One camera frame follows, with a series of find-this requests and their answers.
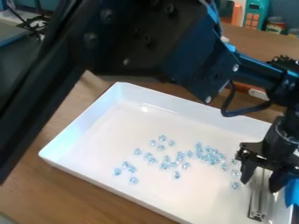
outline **wooden table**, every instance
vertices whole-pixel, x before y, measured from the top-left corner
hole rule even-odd
[[[287,54],[299,59],[299,40],[247,30],[225,24],[225,35],[240,49],[259,60]],[[163,216],[100,189],[63,171],[52,168],[38,152],[82,113],[113,83],[85,73],[70,95],[26,152],[21,162],[0,188],[0,212],[24,224],[82,223],[174,223]],[[171,95],[196,101],[195,97],[170,84],[141,84]],[[212,105],[219,107],[227,90]],[[260,102],[237,94],[234,107]],[[282,111],[272,107],[251,117],[272,122]]]

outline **bolt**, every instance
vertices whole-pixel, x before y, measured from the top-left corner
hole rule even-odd
[[[129,59],[125,59],[125,60],[122,62],[122,64],[123,64],[124,66],[127,66],[127,65],[129,64]]]
[[[99,44],[98,36],[93,32],[84,34],[84,40],[88,49],[96,48]]]
[[[289,84],[289,80],[285,80],[284,82],[283,82],[283,85],[285,85],[285,86],[287,86]]]
[[[240,66],[239,66],[238,64],[235,64],[235,65],[233,66],[233,71],[236,73],[236,72],[239,71],[239,68],[240,68]]]
[[[177,8],[173,3],[168,3],[164,8],[164,12],[168,15],[169,18],[173,18],[177,15]]]
[[[112,10],[102,10],[101,11],[101,22],[105,25],[113,23],[115,20],[115,15]]]
[[[212,101],[212,97],[208,96],[205,98],[205,103],[210,103]]]
[[[139,28],[135,28],[133,31],[133,37],[135,39],[139,39],[141,36],[143,35],[143,33],[141,32],[141,30]]]
[[[152,6],[158,6],[160,4],[160,0],[150,0],[150,4]]]

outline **transparent gem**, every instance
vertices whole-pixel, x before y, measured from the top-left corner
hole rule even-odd
[[[237,160],[232,158],[232,165],[236,165],[237,164]]]
[[[222,169],[222,171],[227,171],[227,169],[228,169],[228,165],[227,165],[227,163],[223,163],[222,165],[221,165],[221,169]]]
[[[226,155],[225,154],[219,153],[218,156],[219,156],[220,160],[222,160],[222,161],[226,160]]]
[[[128,168],[129,172],[135,173],[137,171],[136,167],[134,167],[133,165],[130,165]]]
[[[170,157],[169,156],[163,157],[163,162],[169,163],[170,162]]]
[[[160,170],[167,170],[168,168],[169,168],[169,165],[167,163],[160,164]]]
[[[115,168],[113,175],[120,176],[122,174],[122,170],[120,168]]]
[[[176,167],[177,167],[177,163],[176,163],[176,162],[171,162],[171,163],[170,163],[170,167],[172,167],[172,168],[176,168]]]
[[[183,153],[182,151],[178,151],[178,152],[177,152],[177,158],[176,158],[176,160],[177,160],[178,162],[181,162],[181,161],[184,160],[184,153]]]
[[[193,152],[191,150],[188,150],[185,154],[188,158],[192,158]]]
[[[178,171],[173,172],[173,178],[174,179],[179,179],[181,177],[181,174]]]
[[[236,169],[232,169],[232,175],[235,176],[235,177],[239,177],[240,171],[238,171]]]
[[[182,164],[182,168],[183,168],[184,170],[187,170],[189,167],[190,167],[190,164],[189,164],[189,163],[183,163],[183,164]]]
[[[176,143],[175,143],[175,141],[170,140],[170,141],[168,142],[168,145],[169,145],[170,147],[173,147],[173,146],[176,145]]]
[[[129,168],[129,162],[127,161],[122,162],[122,169],[127,169],[127,168]]]
[[[166,136],[165,135],[161,135],[161,136],[159,136],[159,141],[160,142],[164,142],[164,141],[166,141]]]
[[[150,140],[150,141],[149,141],[149,145],[150,145],[151,147],[155,147],[155,146],[156,146],[156,141],[155,141],[155,140]]]
[[[157,148],[159,151],[164,151],[165,150],[165,147],[163,145],[159,145],[158,148]]]
[[[240,184],[238,182],[233,182],[232,183],[232,189],[236,190],[240,187]]]
[[[200,142],[198,142],[196,145],[195,145],[195,148],[196,149],[202,149],[202,144]]]
[[[209,161],[209,156],[208,155],[204,155],[200,157],[201,160],[203,160],[204,162]]]
[[[131,185],[137,185],[139,183],[139,180],[138,180],[138,178],[133,177],[133,178],[129,179],[129,183]]]
[[[149,165],[155,164],[156,162],[156,159],[153,157],[149,159]]]
[[[214,159],[209,159],[208,160],[209,165],[215,165],[216,164],[216,160]]]
[[[134,150],[134,155],[139,156],[139,155],[141,155],[141,154],[143,154],[143,152],[142,152],[141,149],[135,149],[135,150]]]

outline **robotic arm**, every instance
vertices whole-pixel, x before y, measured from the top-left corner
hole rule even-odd
[[[221,40],[215,7],[197,0],[63,1],[53,16],[38,58],[0,104],[0,180],[27,147],[83,72],[135,76],[183,86],[209,103],[231,87],[223,116],[287,108],[261,143],[242,143],[236,158],[246,184],[257,166],[273,172],[276,192],[299,176],[299,88],[296,66],[250,59]],[[228,111],[233,82],[264,88],[270,101]]]

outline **black cable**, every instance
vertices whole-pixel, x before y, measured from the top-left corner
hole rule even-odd
[[[223,105],[221,107],[221,114],[225,117],[241,116],[246,113],[261,111],[263,109],[268,109],[272,105],[271,101],[265,101],[257,106],[251,107],[251,108],[238,108],[235,110],[227,110],[227,108],[229,107],[230,103],[232,102],[232,100],[234,98],[234,93],[235,93],[233,82],[230,81],[228,85],[231,88],[231,92],[227,96],[225,102],[223,103]]]
[[[18,19],[20,19],[25,24],[25,26],[28,27],[29,31],[35,34],[38,40],[40,40],[38,31],[36,31],[33,27],[31,27],[30,24],[26,20],[24,20],[20,15],[18,15],[17,12],[14,11],[8,4],[6,6],[12,12],[12,14],[14,14]]]

